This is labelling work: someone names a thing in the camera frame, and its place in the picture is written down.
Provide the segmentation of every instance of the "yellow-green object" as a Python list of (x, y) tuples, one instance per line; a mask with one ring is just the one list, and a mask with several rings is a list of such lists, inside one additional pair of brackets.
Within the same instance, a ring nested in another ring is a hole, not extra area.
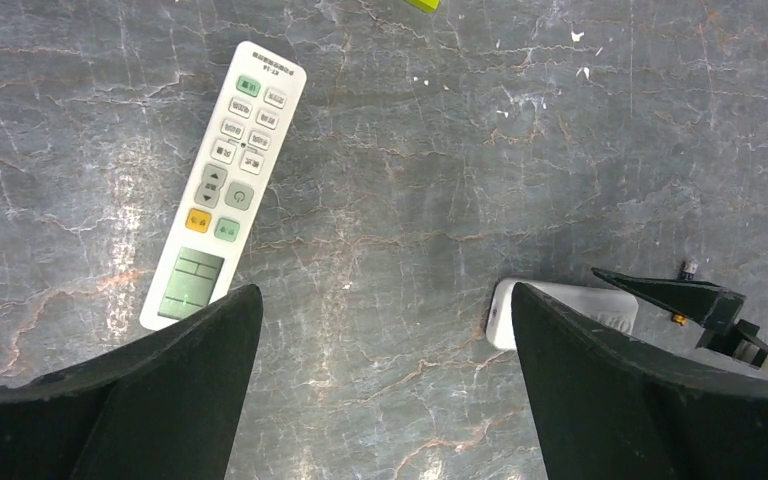
[(425, 13), (431, 13), (437, 10), (437, 5), (440, 5), (440, 0), (405, 0), (414, 7), (422, 10)]

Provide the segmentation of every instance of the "remote control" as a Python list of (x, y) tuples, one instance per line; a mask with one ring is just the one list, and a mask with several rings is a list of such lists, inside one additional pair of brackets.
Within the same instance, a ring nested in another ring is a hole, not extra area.
[(237, 46), (140, 313), (159, 330), (228, 293), (307, 74)]

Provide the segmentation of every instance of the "marble surface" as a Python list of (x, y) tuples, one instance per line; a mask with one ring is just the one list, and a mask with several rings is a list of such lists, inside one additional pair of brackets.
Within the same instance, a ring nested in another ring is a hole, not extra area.
[(506, 274), (694, 257), (768, 342), (768, 1), (0, 0), (0, 385), (148, 333), (243, 40), (308, 85), (236, 277), (266, 318), (227, 478), (544, 478), (482, 336)]

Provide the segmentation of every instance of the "remote control button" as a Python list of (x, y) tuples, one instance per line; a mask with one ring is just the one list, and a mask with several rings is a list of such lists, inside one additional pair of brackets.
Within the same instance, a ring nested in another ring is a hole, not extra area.
[(263, 101), (275, 108), (284, 108), (284, 104), (287, 103), (287, 97), (274, 88), (267, 88)]
[(240, 168), (251, 174), (258, 175), (262, 166), (262, 156), (252, 152), (251, 150), (246, 150), (243, 152), (243, 159), (240, 160)]
[(250, 97), (257, 97), (257, 94), (260, 93), (260, 82), (251, 77), (240, 75), (237, 78), (237, 90)]
[(266, 110), (261, 110), (257, 112), (257, 123), (270, 130), (275, 130), (275, 127), (278, 126), (278, 115), (269, 113)]
[(237, 210), (248, 210), (251, 206), (254, 190), (248, 185), (231, 182), (228, 193), (225, 194), (225, 204)]
[(213, 231), (213, 235), (226, 242), (233, 242), (237, 239), (237, 233), (240, 231), (240, 224), (228, 220), (227, 218), (220, 218), (219, 223), (216, 224), (216, 230)]
[(234, 161), (234, 154), (237, 153), (237, 147), (217, 138), (213, 143), (213, 149), (210, 151), (210, 158), (218, 160), (228, 165)]
[(239, 123), (234, 123), (231, 120), (222, 122), (222, 133), (229, 137), (234, 137), (239, 140), (243, 138), (243, 130), (245, 130), (245, 128)]
[(187, 228), (195, 230), (199, 233), (207, 232), (207, 227), (210, 225), (210, 214), (202, 212), (197, 208), (191, 208), (189, 215), (187, 215)]
[(228, 111), (243, 118), (249, 118), (251, 116), (251, 105), (239, 97), (234, 97), (231, 99), (231, 104), (228, 105)]
[(196, 192), (196, 203), (213, 208), (219, 201), (219, 190), (222, 186), (212, 181), (204, 181)]
[(263, 133), (252, 132), (251, 135), (249, 135), (249, 145), (261, 150), (268, 150), (271, 142), (272, 140)]
[(219, 168), (216, 165), (208, 163), (204, 166), (204, 173), (201, 176), (202, 181), (208, 180), (213, 183), (218, 183), (221, 187), (225, 185), (225, 179), (228, 177), (228, 172), (224, 168)]

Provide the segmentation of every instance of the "white plastic object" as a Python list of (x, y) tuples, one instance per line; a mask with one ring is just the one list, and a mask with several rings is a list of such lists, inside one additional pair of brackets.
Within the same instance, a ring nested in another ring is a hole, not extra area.
[(225, 296), (307, 74), (252, 42), (234, 51), (140, 313), (158, 330)]
[(638, 305), (630, 293), (508, 277), (496, 285), (487, 318), (487, 340), (500, 350), (516, 350), (511, 294), (517, 283), (533, 285), (578, 313), (627, 335), (634, 328)]

